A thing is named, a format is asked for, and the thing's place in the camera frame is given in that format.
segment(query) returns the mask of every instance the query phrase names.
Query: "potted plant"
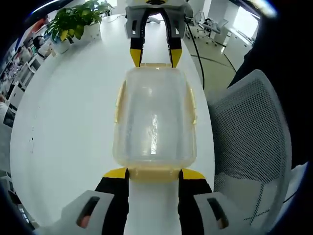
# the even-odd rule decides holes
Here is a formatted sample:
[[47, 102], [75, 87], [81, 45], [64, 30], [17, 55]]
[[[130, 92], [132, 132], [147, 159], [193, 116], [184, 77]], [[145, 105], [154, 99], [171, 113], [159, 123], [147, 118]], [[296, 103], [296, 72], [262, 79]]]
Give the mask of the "potted plant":
[[101, 4], [96, 0], [90, 0], [84, 4], [72, 8], [63, 8], [58, 11], [50, 22], [47, 33], [52, 40], [59, 37], [61, 42], [66, 39], [85, 40], [100, 36], [101, 15], [108, 14], [112, 6], [107, 2]]

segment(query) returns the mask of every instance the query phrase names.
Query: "floor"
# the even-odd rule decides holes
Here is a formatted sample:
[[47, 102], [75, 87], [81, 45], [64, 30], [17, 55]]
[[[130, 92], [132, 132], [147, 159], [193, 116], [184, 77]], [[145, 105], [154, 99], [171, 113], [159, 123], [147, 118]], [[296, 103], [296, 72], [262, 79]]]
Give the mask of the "floor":
[[[194, 35], [196, 35], [197, 32], [195, 28], [191, 28], [191, 31]], [[206, 38], [202, 38], [201, 35], [202, 34], [200, 34], [199, 39], [195, 39], [195, 42], [201, 57], [204, 72], [204, 93], [208, 98], [209, 94], [226, 89], [235, 76], [236, 71], [233, 69], [226, 56], [221, 53], [223, 46], [214, 46], [212, 42], [206, 44]], [[184, 42], [195, 62], [200, 78], [202, 78], [199, 59], [197, 57], [192, 39], [185, 37]]]

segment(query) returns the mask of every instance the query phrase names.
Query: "plastic food container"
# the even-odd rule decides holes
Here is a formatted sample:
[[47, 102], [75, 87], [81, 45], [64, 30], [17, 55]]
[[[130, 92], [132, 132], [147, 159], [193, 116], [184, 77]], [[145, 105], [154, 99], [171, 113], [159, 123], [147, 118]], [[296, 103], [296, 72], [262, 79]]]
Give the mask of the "plastic food container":
[[195, 160], [195, 102], [178, 69], [130, 70], [116, 106], [113, 156], [120, 165], [172, 170]]

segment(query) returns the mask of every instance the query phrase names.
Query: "white cabinet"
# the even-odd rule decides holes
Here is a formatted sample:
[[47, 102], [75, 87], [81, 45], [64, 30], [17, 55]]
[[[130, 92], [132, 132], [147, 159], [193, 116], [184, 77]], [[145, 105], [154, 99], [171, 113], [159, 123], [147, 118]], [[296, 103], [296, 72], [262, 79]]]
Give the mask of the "white cabinet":
[[225, 56], [228, 58], [236, 71], [244, 62], [245, 55], [252, 49], [252, 45], [244, 37], [238, 33], [232, 33], [227, 46], [224, 50]]

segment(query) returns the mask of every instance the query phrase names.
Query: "white round table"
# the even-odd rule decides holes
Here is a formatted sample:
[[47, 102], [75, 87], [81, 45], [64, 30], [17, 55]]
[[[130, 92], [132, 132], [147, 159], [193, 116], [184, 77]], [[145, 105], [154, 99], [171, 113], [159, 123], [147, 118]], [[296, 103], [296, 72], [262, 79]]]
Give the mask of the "white round table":
[[[120, 168], [112, 157], [115, 102], [134, 67], [125, 17], [101, 24], [102, 39], [49, 56], [20, 102], [12, 130], [10, 164], [15, 191], [41, 226], [62, 208], [94, 190], [102, 176]], [[143, 63], [169, 63], [164, 22], [146, 27]], [[214, 186], [214, 146], [208, 107], [195, 64], [182, 42], [178, 68], [186, 74], [197, 107], [197, 159], [190, 169]]]

